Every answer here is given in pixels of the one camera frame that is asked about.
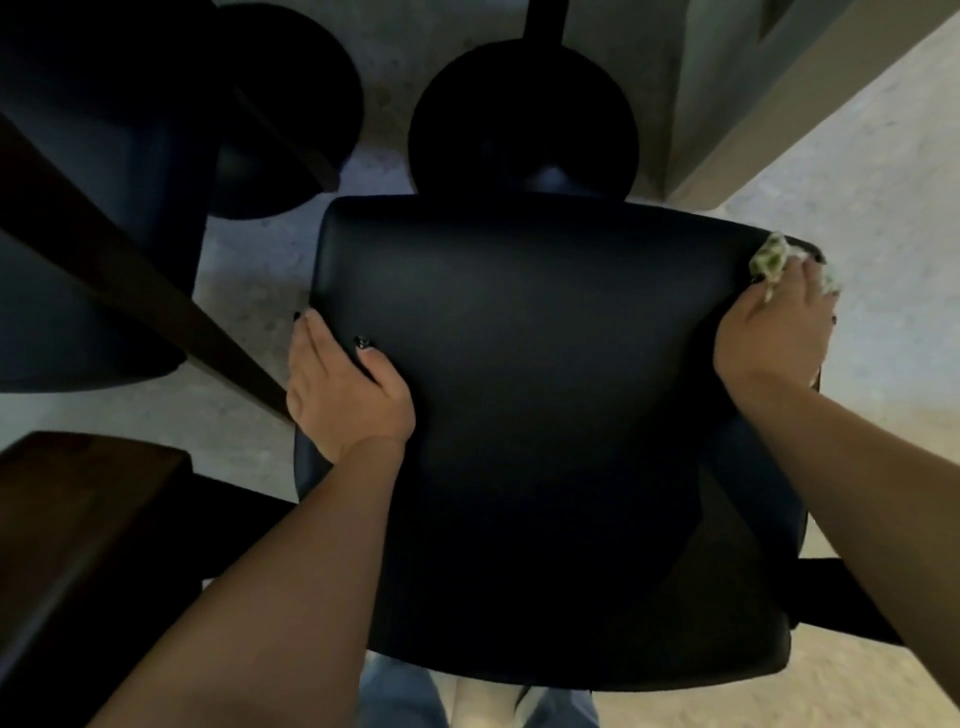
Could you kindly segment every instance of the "hand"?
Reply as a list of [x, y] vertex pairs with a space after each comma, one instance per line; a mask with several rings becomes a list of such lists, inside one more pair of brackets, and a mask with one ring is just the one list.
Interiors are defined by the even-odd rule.
[[410, 390], [390, 359], [372, 348], [357, 347], [357, 356], [375, 381], [353, 365], [315, 310], [294, 324], [287, 408], [331, 463], [370, 438], [403, 447], [416, 425]]
[[827, 358], [838, 294], [820, 288], [823, 267], [791, 257], [769, 303], [767, 282], [748, 288], [717, 330], [713, 366], [734, 402], [757, 376], [809, 387]]

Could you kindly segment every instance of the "pant leg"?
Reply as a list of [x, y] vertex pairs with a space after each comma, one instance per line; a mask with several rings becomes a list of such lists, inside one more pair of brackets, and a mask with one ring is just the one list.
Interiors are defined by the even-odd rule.
[[593, 696], [589, 692], [550, 688], [523, 728], [599, 728], [599, 725]]
[[364, 666], [356, 728], [448, 728], [444, 704], [430, 673], [377, 655]]

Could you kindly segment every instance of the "tile floor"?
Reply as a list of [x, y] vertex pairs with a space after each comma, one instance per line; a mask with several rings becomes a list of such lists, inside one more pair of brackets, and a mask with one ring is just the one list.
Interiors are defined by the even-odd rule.
[[[353, 46], [369, 50], [388, 73], [402, 49], [378, 44], [377, 27]], [[847, 284], [824, 391], [956, 460], [958, 77], [960, 16], [716, 211], [822, 245]], [[397, 141], [419, 88], [396, 88], [400, 95], [389, 98], [369, 89], [367, 127], [344, 171], [344, 194], [411, 191]], [[195, 298], [277, 378], [328, 202], [322, 196], [264, 221], [210, 221]], [[193, 453], [201, 473], [294, 497], [290, 429], [190, 366], [105, 392], [0, 396], [0, 447], [40, 428], [169, 444]], [[807, 553], [828, 554], [829, 544], [813, 533]], [[454, 688], [458, 725], [504, 724], [511, 690], [464, 681]], [[600, 694], [597, 703], [603, 724], [616, 728], [960, 726], [960, 713], [906, 651], [803, 627], [781, 674], [695, 691]]]

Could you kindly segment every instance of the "beige partition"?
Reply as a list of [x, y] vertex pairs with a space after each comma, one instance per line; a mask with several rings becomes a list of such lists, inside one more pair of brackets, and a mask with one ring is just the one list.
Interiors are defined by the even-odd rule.
[[713, 209], [960, 0], [691, 0], [664, 197]]

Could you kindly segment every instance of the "forearm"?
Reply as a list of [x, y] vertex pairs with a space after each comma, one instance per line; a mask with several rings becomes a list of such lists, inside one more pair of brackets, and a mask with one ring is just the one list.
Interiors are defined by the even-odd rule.
[[737, 390], [851, 572], [960, 702], [960, 467], [803, 387]]
[[403, 446], [354, 446], [161, 639], [93, 725], [341, 726]]

